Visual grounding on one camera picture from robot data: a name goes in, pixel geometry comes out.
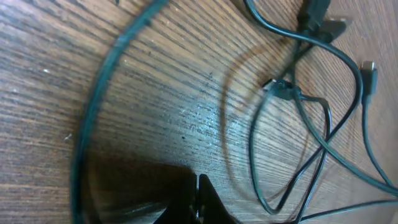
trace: table top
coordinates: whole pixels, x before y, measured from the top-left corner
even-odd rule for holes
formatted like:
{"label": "table top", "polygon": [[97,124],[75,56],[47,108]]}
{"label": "table top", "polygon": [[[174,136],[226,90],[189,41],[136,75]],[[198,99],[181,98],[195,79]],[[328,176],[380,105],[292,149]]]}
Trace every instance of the table top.
{"label": "table top", "polygon": [[[0,223],[70,223],[69,171],[81,111],[104,56],[148,3],[0,2]],[[257,2],[265,17],[288,29],[295,29],[300,4]],[[397,9],[394,0],[333,0],[328,10],[329,18],[353,19],[333,45],[358,64],[377,64],[370,140],[396,184]],[[260,85],[283,69],[293,44],[252,25],[229,0],[170,1],[123,53],[96,120],[84,187],[101,219],[152,223],[177,180],[190,171],[207,174],[227,210],[243,223],[291,218],[315,165],[281,214],[269,215],[252,189],[248,132]],[[353,99],[346,65],[315,48],[298,64],[297,79],[304,93],[329,101],[335,126]],[[322,130],[320,106],[306,109]],[[361,109],[331,145],[381,179],[363,146]],[[317,147],[292,102],[273,99],[267,105],[256,132],[256,162],[272,206]],[[388,196],[328,159],[306,214],[380,198]],[[154,209],[138,216],[143,205]],[[390,223],[394,211],[375,206],[312,223]]]}

